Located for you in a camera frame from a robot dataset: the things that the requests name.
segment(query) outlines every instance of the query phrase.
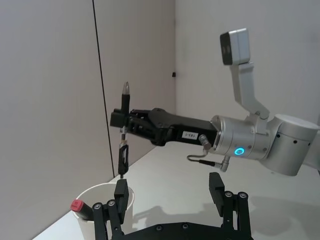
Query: white cup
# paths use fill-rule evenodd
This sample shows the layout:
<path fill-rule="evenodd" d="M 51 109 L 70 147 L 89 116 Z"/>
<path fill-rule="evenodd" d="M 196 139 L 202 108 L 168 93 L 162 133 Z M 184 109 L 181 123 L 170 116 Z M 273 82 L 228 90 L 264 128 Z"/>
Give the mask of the white cup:
<path fill-rule="evenodd" d="M 96 186 L 92 186 L 81 193 L 76 199 L 82 200 L 88 206 L 92 207 L 95 203 L 106 204 L 107 201 L 115 199 L 114 193 L 116 189 L 116 183 L 102 183 Z M 121 225 L 121 230 L 125 234 L 129 234 L 133 231 L 133 205 L 135 200 L 134 191 L 129 187 L 129 200 L 128 206 L 125 212 L 124 222 Z M 95 240 L 95 223 L 94 221 L 83 220 L 73 212 L 73 215 L 78 220 L 84 240 Z M 107 222 L 108 238 L 111 239 L 112 232 L 110 221 Z"/>

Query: bolt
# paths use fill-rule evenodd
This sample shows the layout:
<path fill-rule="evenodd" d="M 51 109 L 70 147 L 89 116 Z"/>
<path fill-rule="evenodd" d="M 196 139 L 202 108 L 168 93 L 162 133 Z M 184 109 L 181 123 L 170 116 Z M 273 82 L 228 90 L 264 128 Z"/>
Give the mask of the bolt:
<path fill-rule="evenodd" d="M 240 198 L 243 198 L 243 199 L 247 198 L 247 194 L 245 194 L 244 192 L 240 193 L 239 195 L 240 195 Z"/>
<path fill-rule="evenodd" d="M 163 227 L 161 225 L 156 226 L 155 230 L 157 231 L 161 231 L 163 229 Z"/>
<path fill-rule="evenodd" d="M 230 192 L 230 191 L 226 191 L 224 194 L 228 198 L 232 197 L 232 192 Z"/>
<path fill-rule="evenodd" d="M 115 205 L 116 204 L 116 202 L 115 201 L 113 201 L 113 200 L 111 200 L 109 203 L 108 203 L 108 205 L 111 207 L 111 206 L 113 206 L 113 205 Z"/>
<path fill-rule="evenodd" d="M 186 230 L 186 229 L 189 228 L 189 225 L 185 223 L 185 224 L 182 225 L 182 228 L 183 228 L 184 230 Z"/>
<path fill-rule="evenodd" d="M 94 208 L 94 209 L 99 209 L 99 208 L 101 208 L 101 204 L 98 203 L 98 204 L 94 205 L 93 208 Z"/>

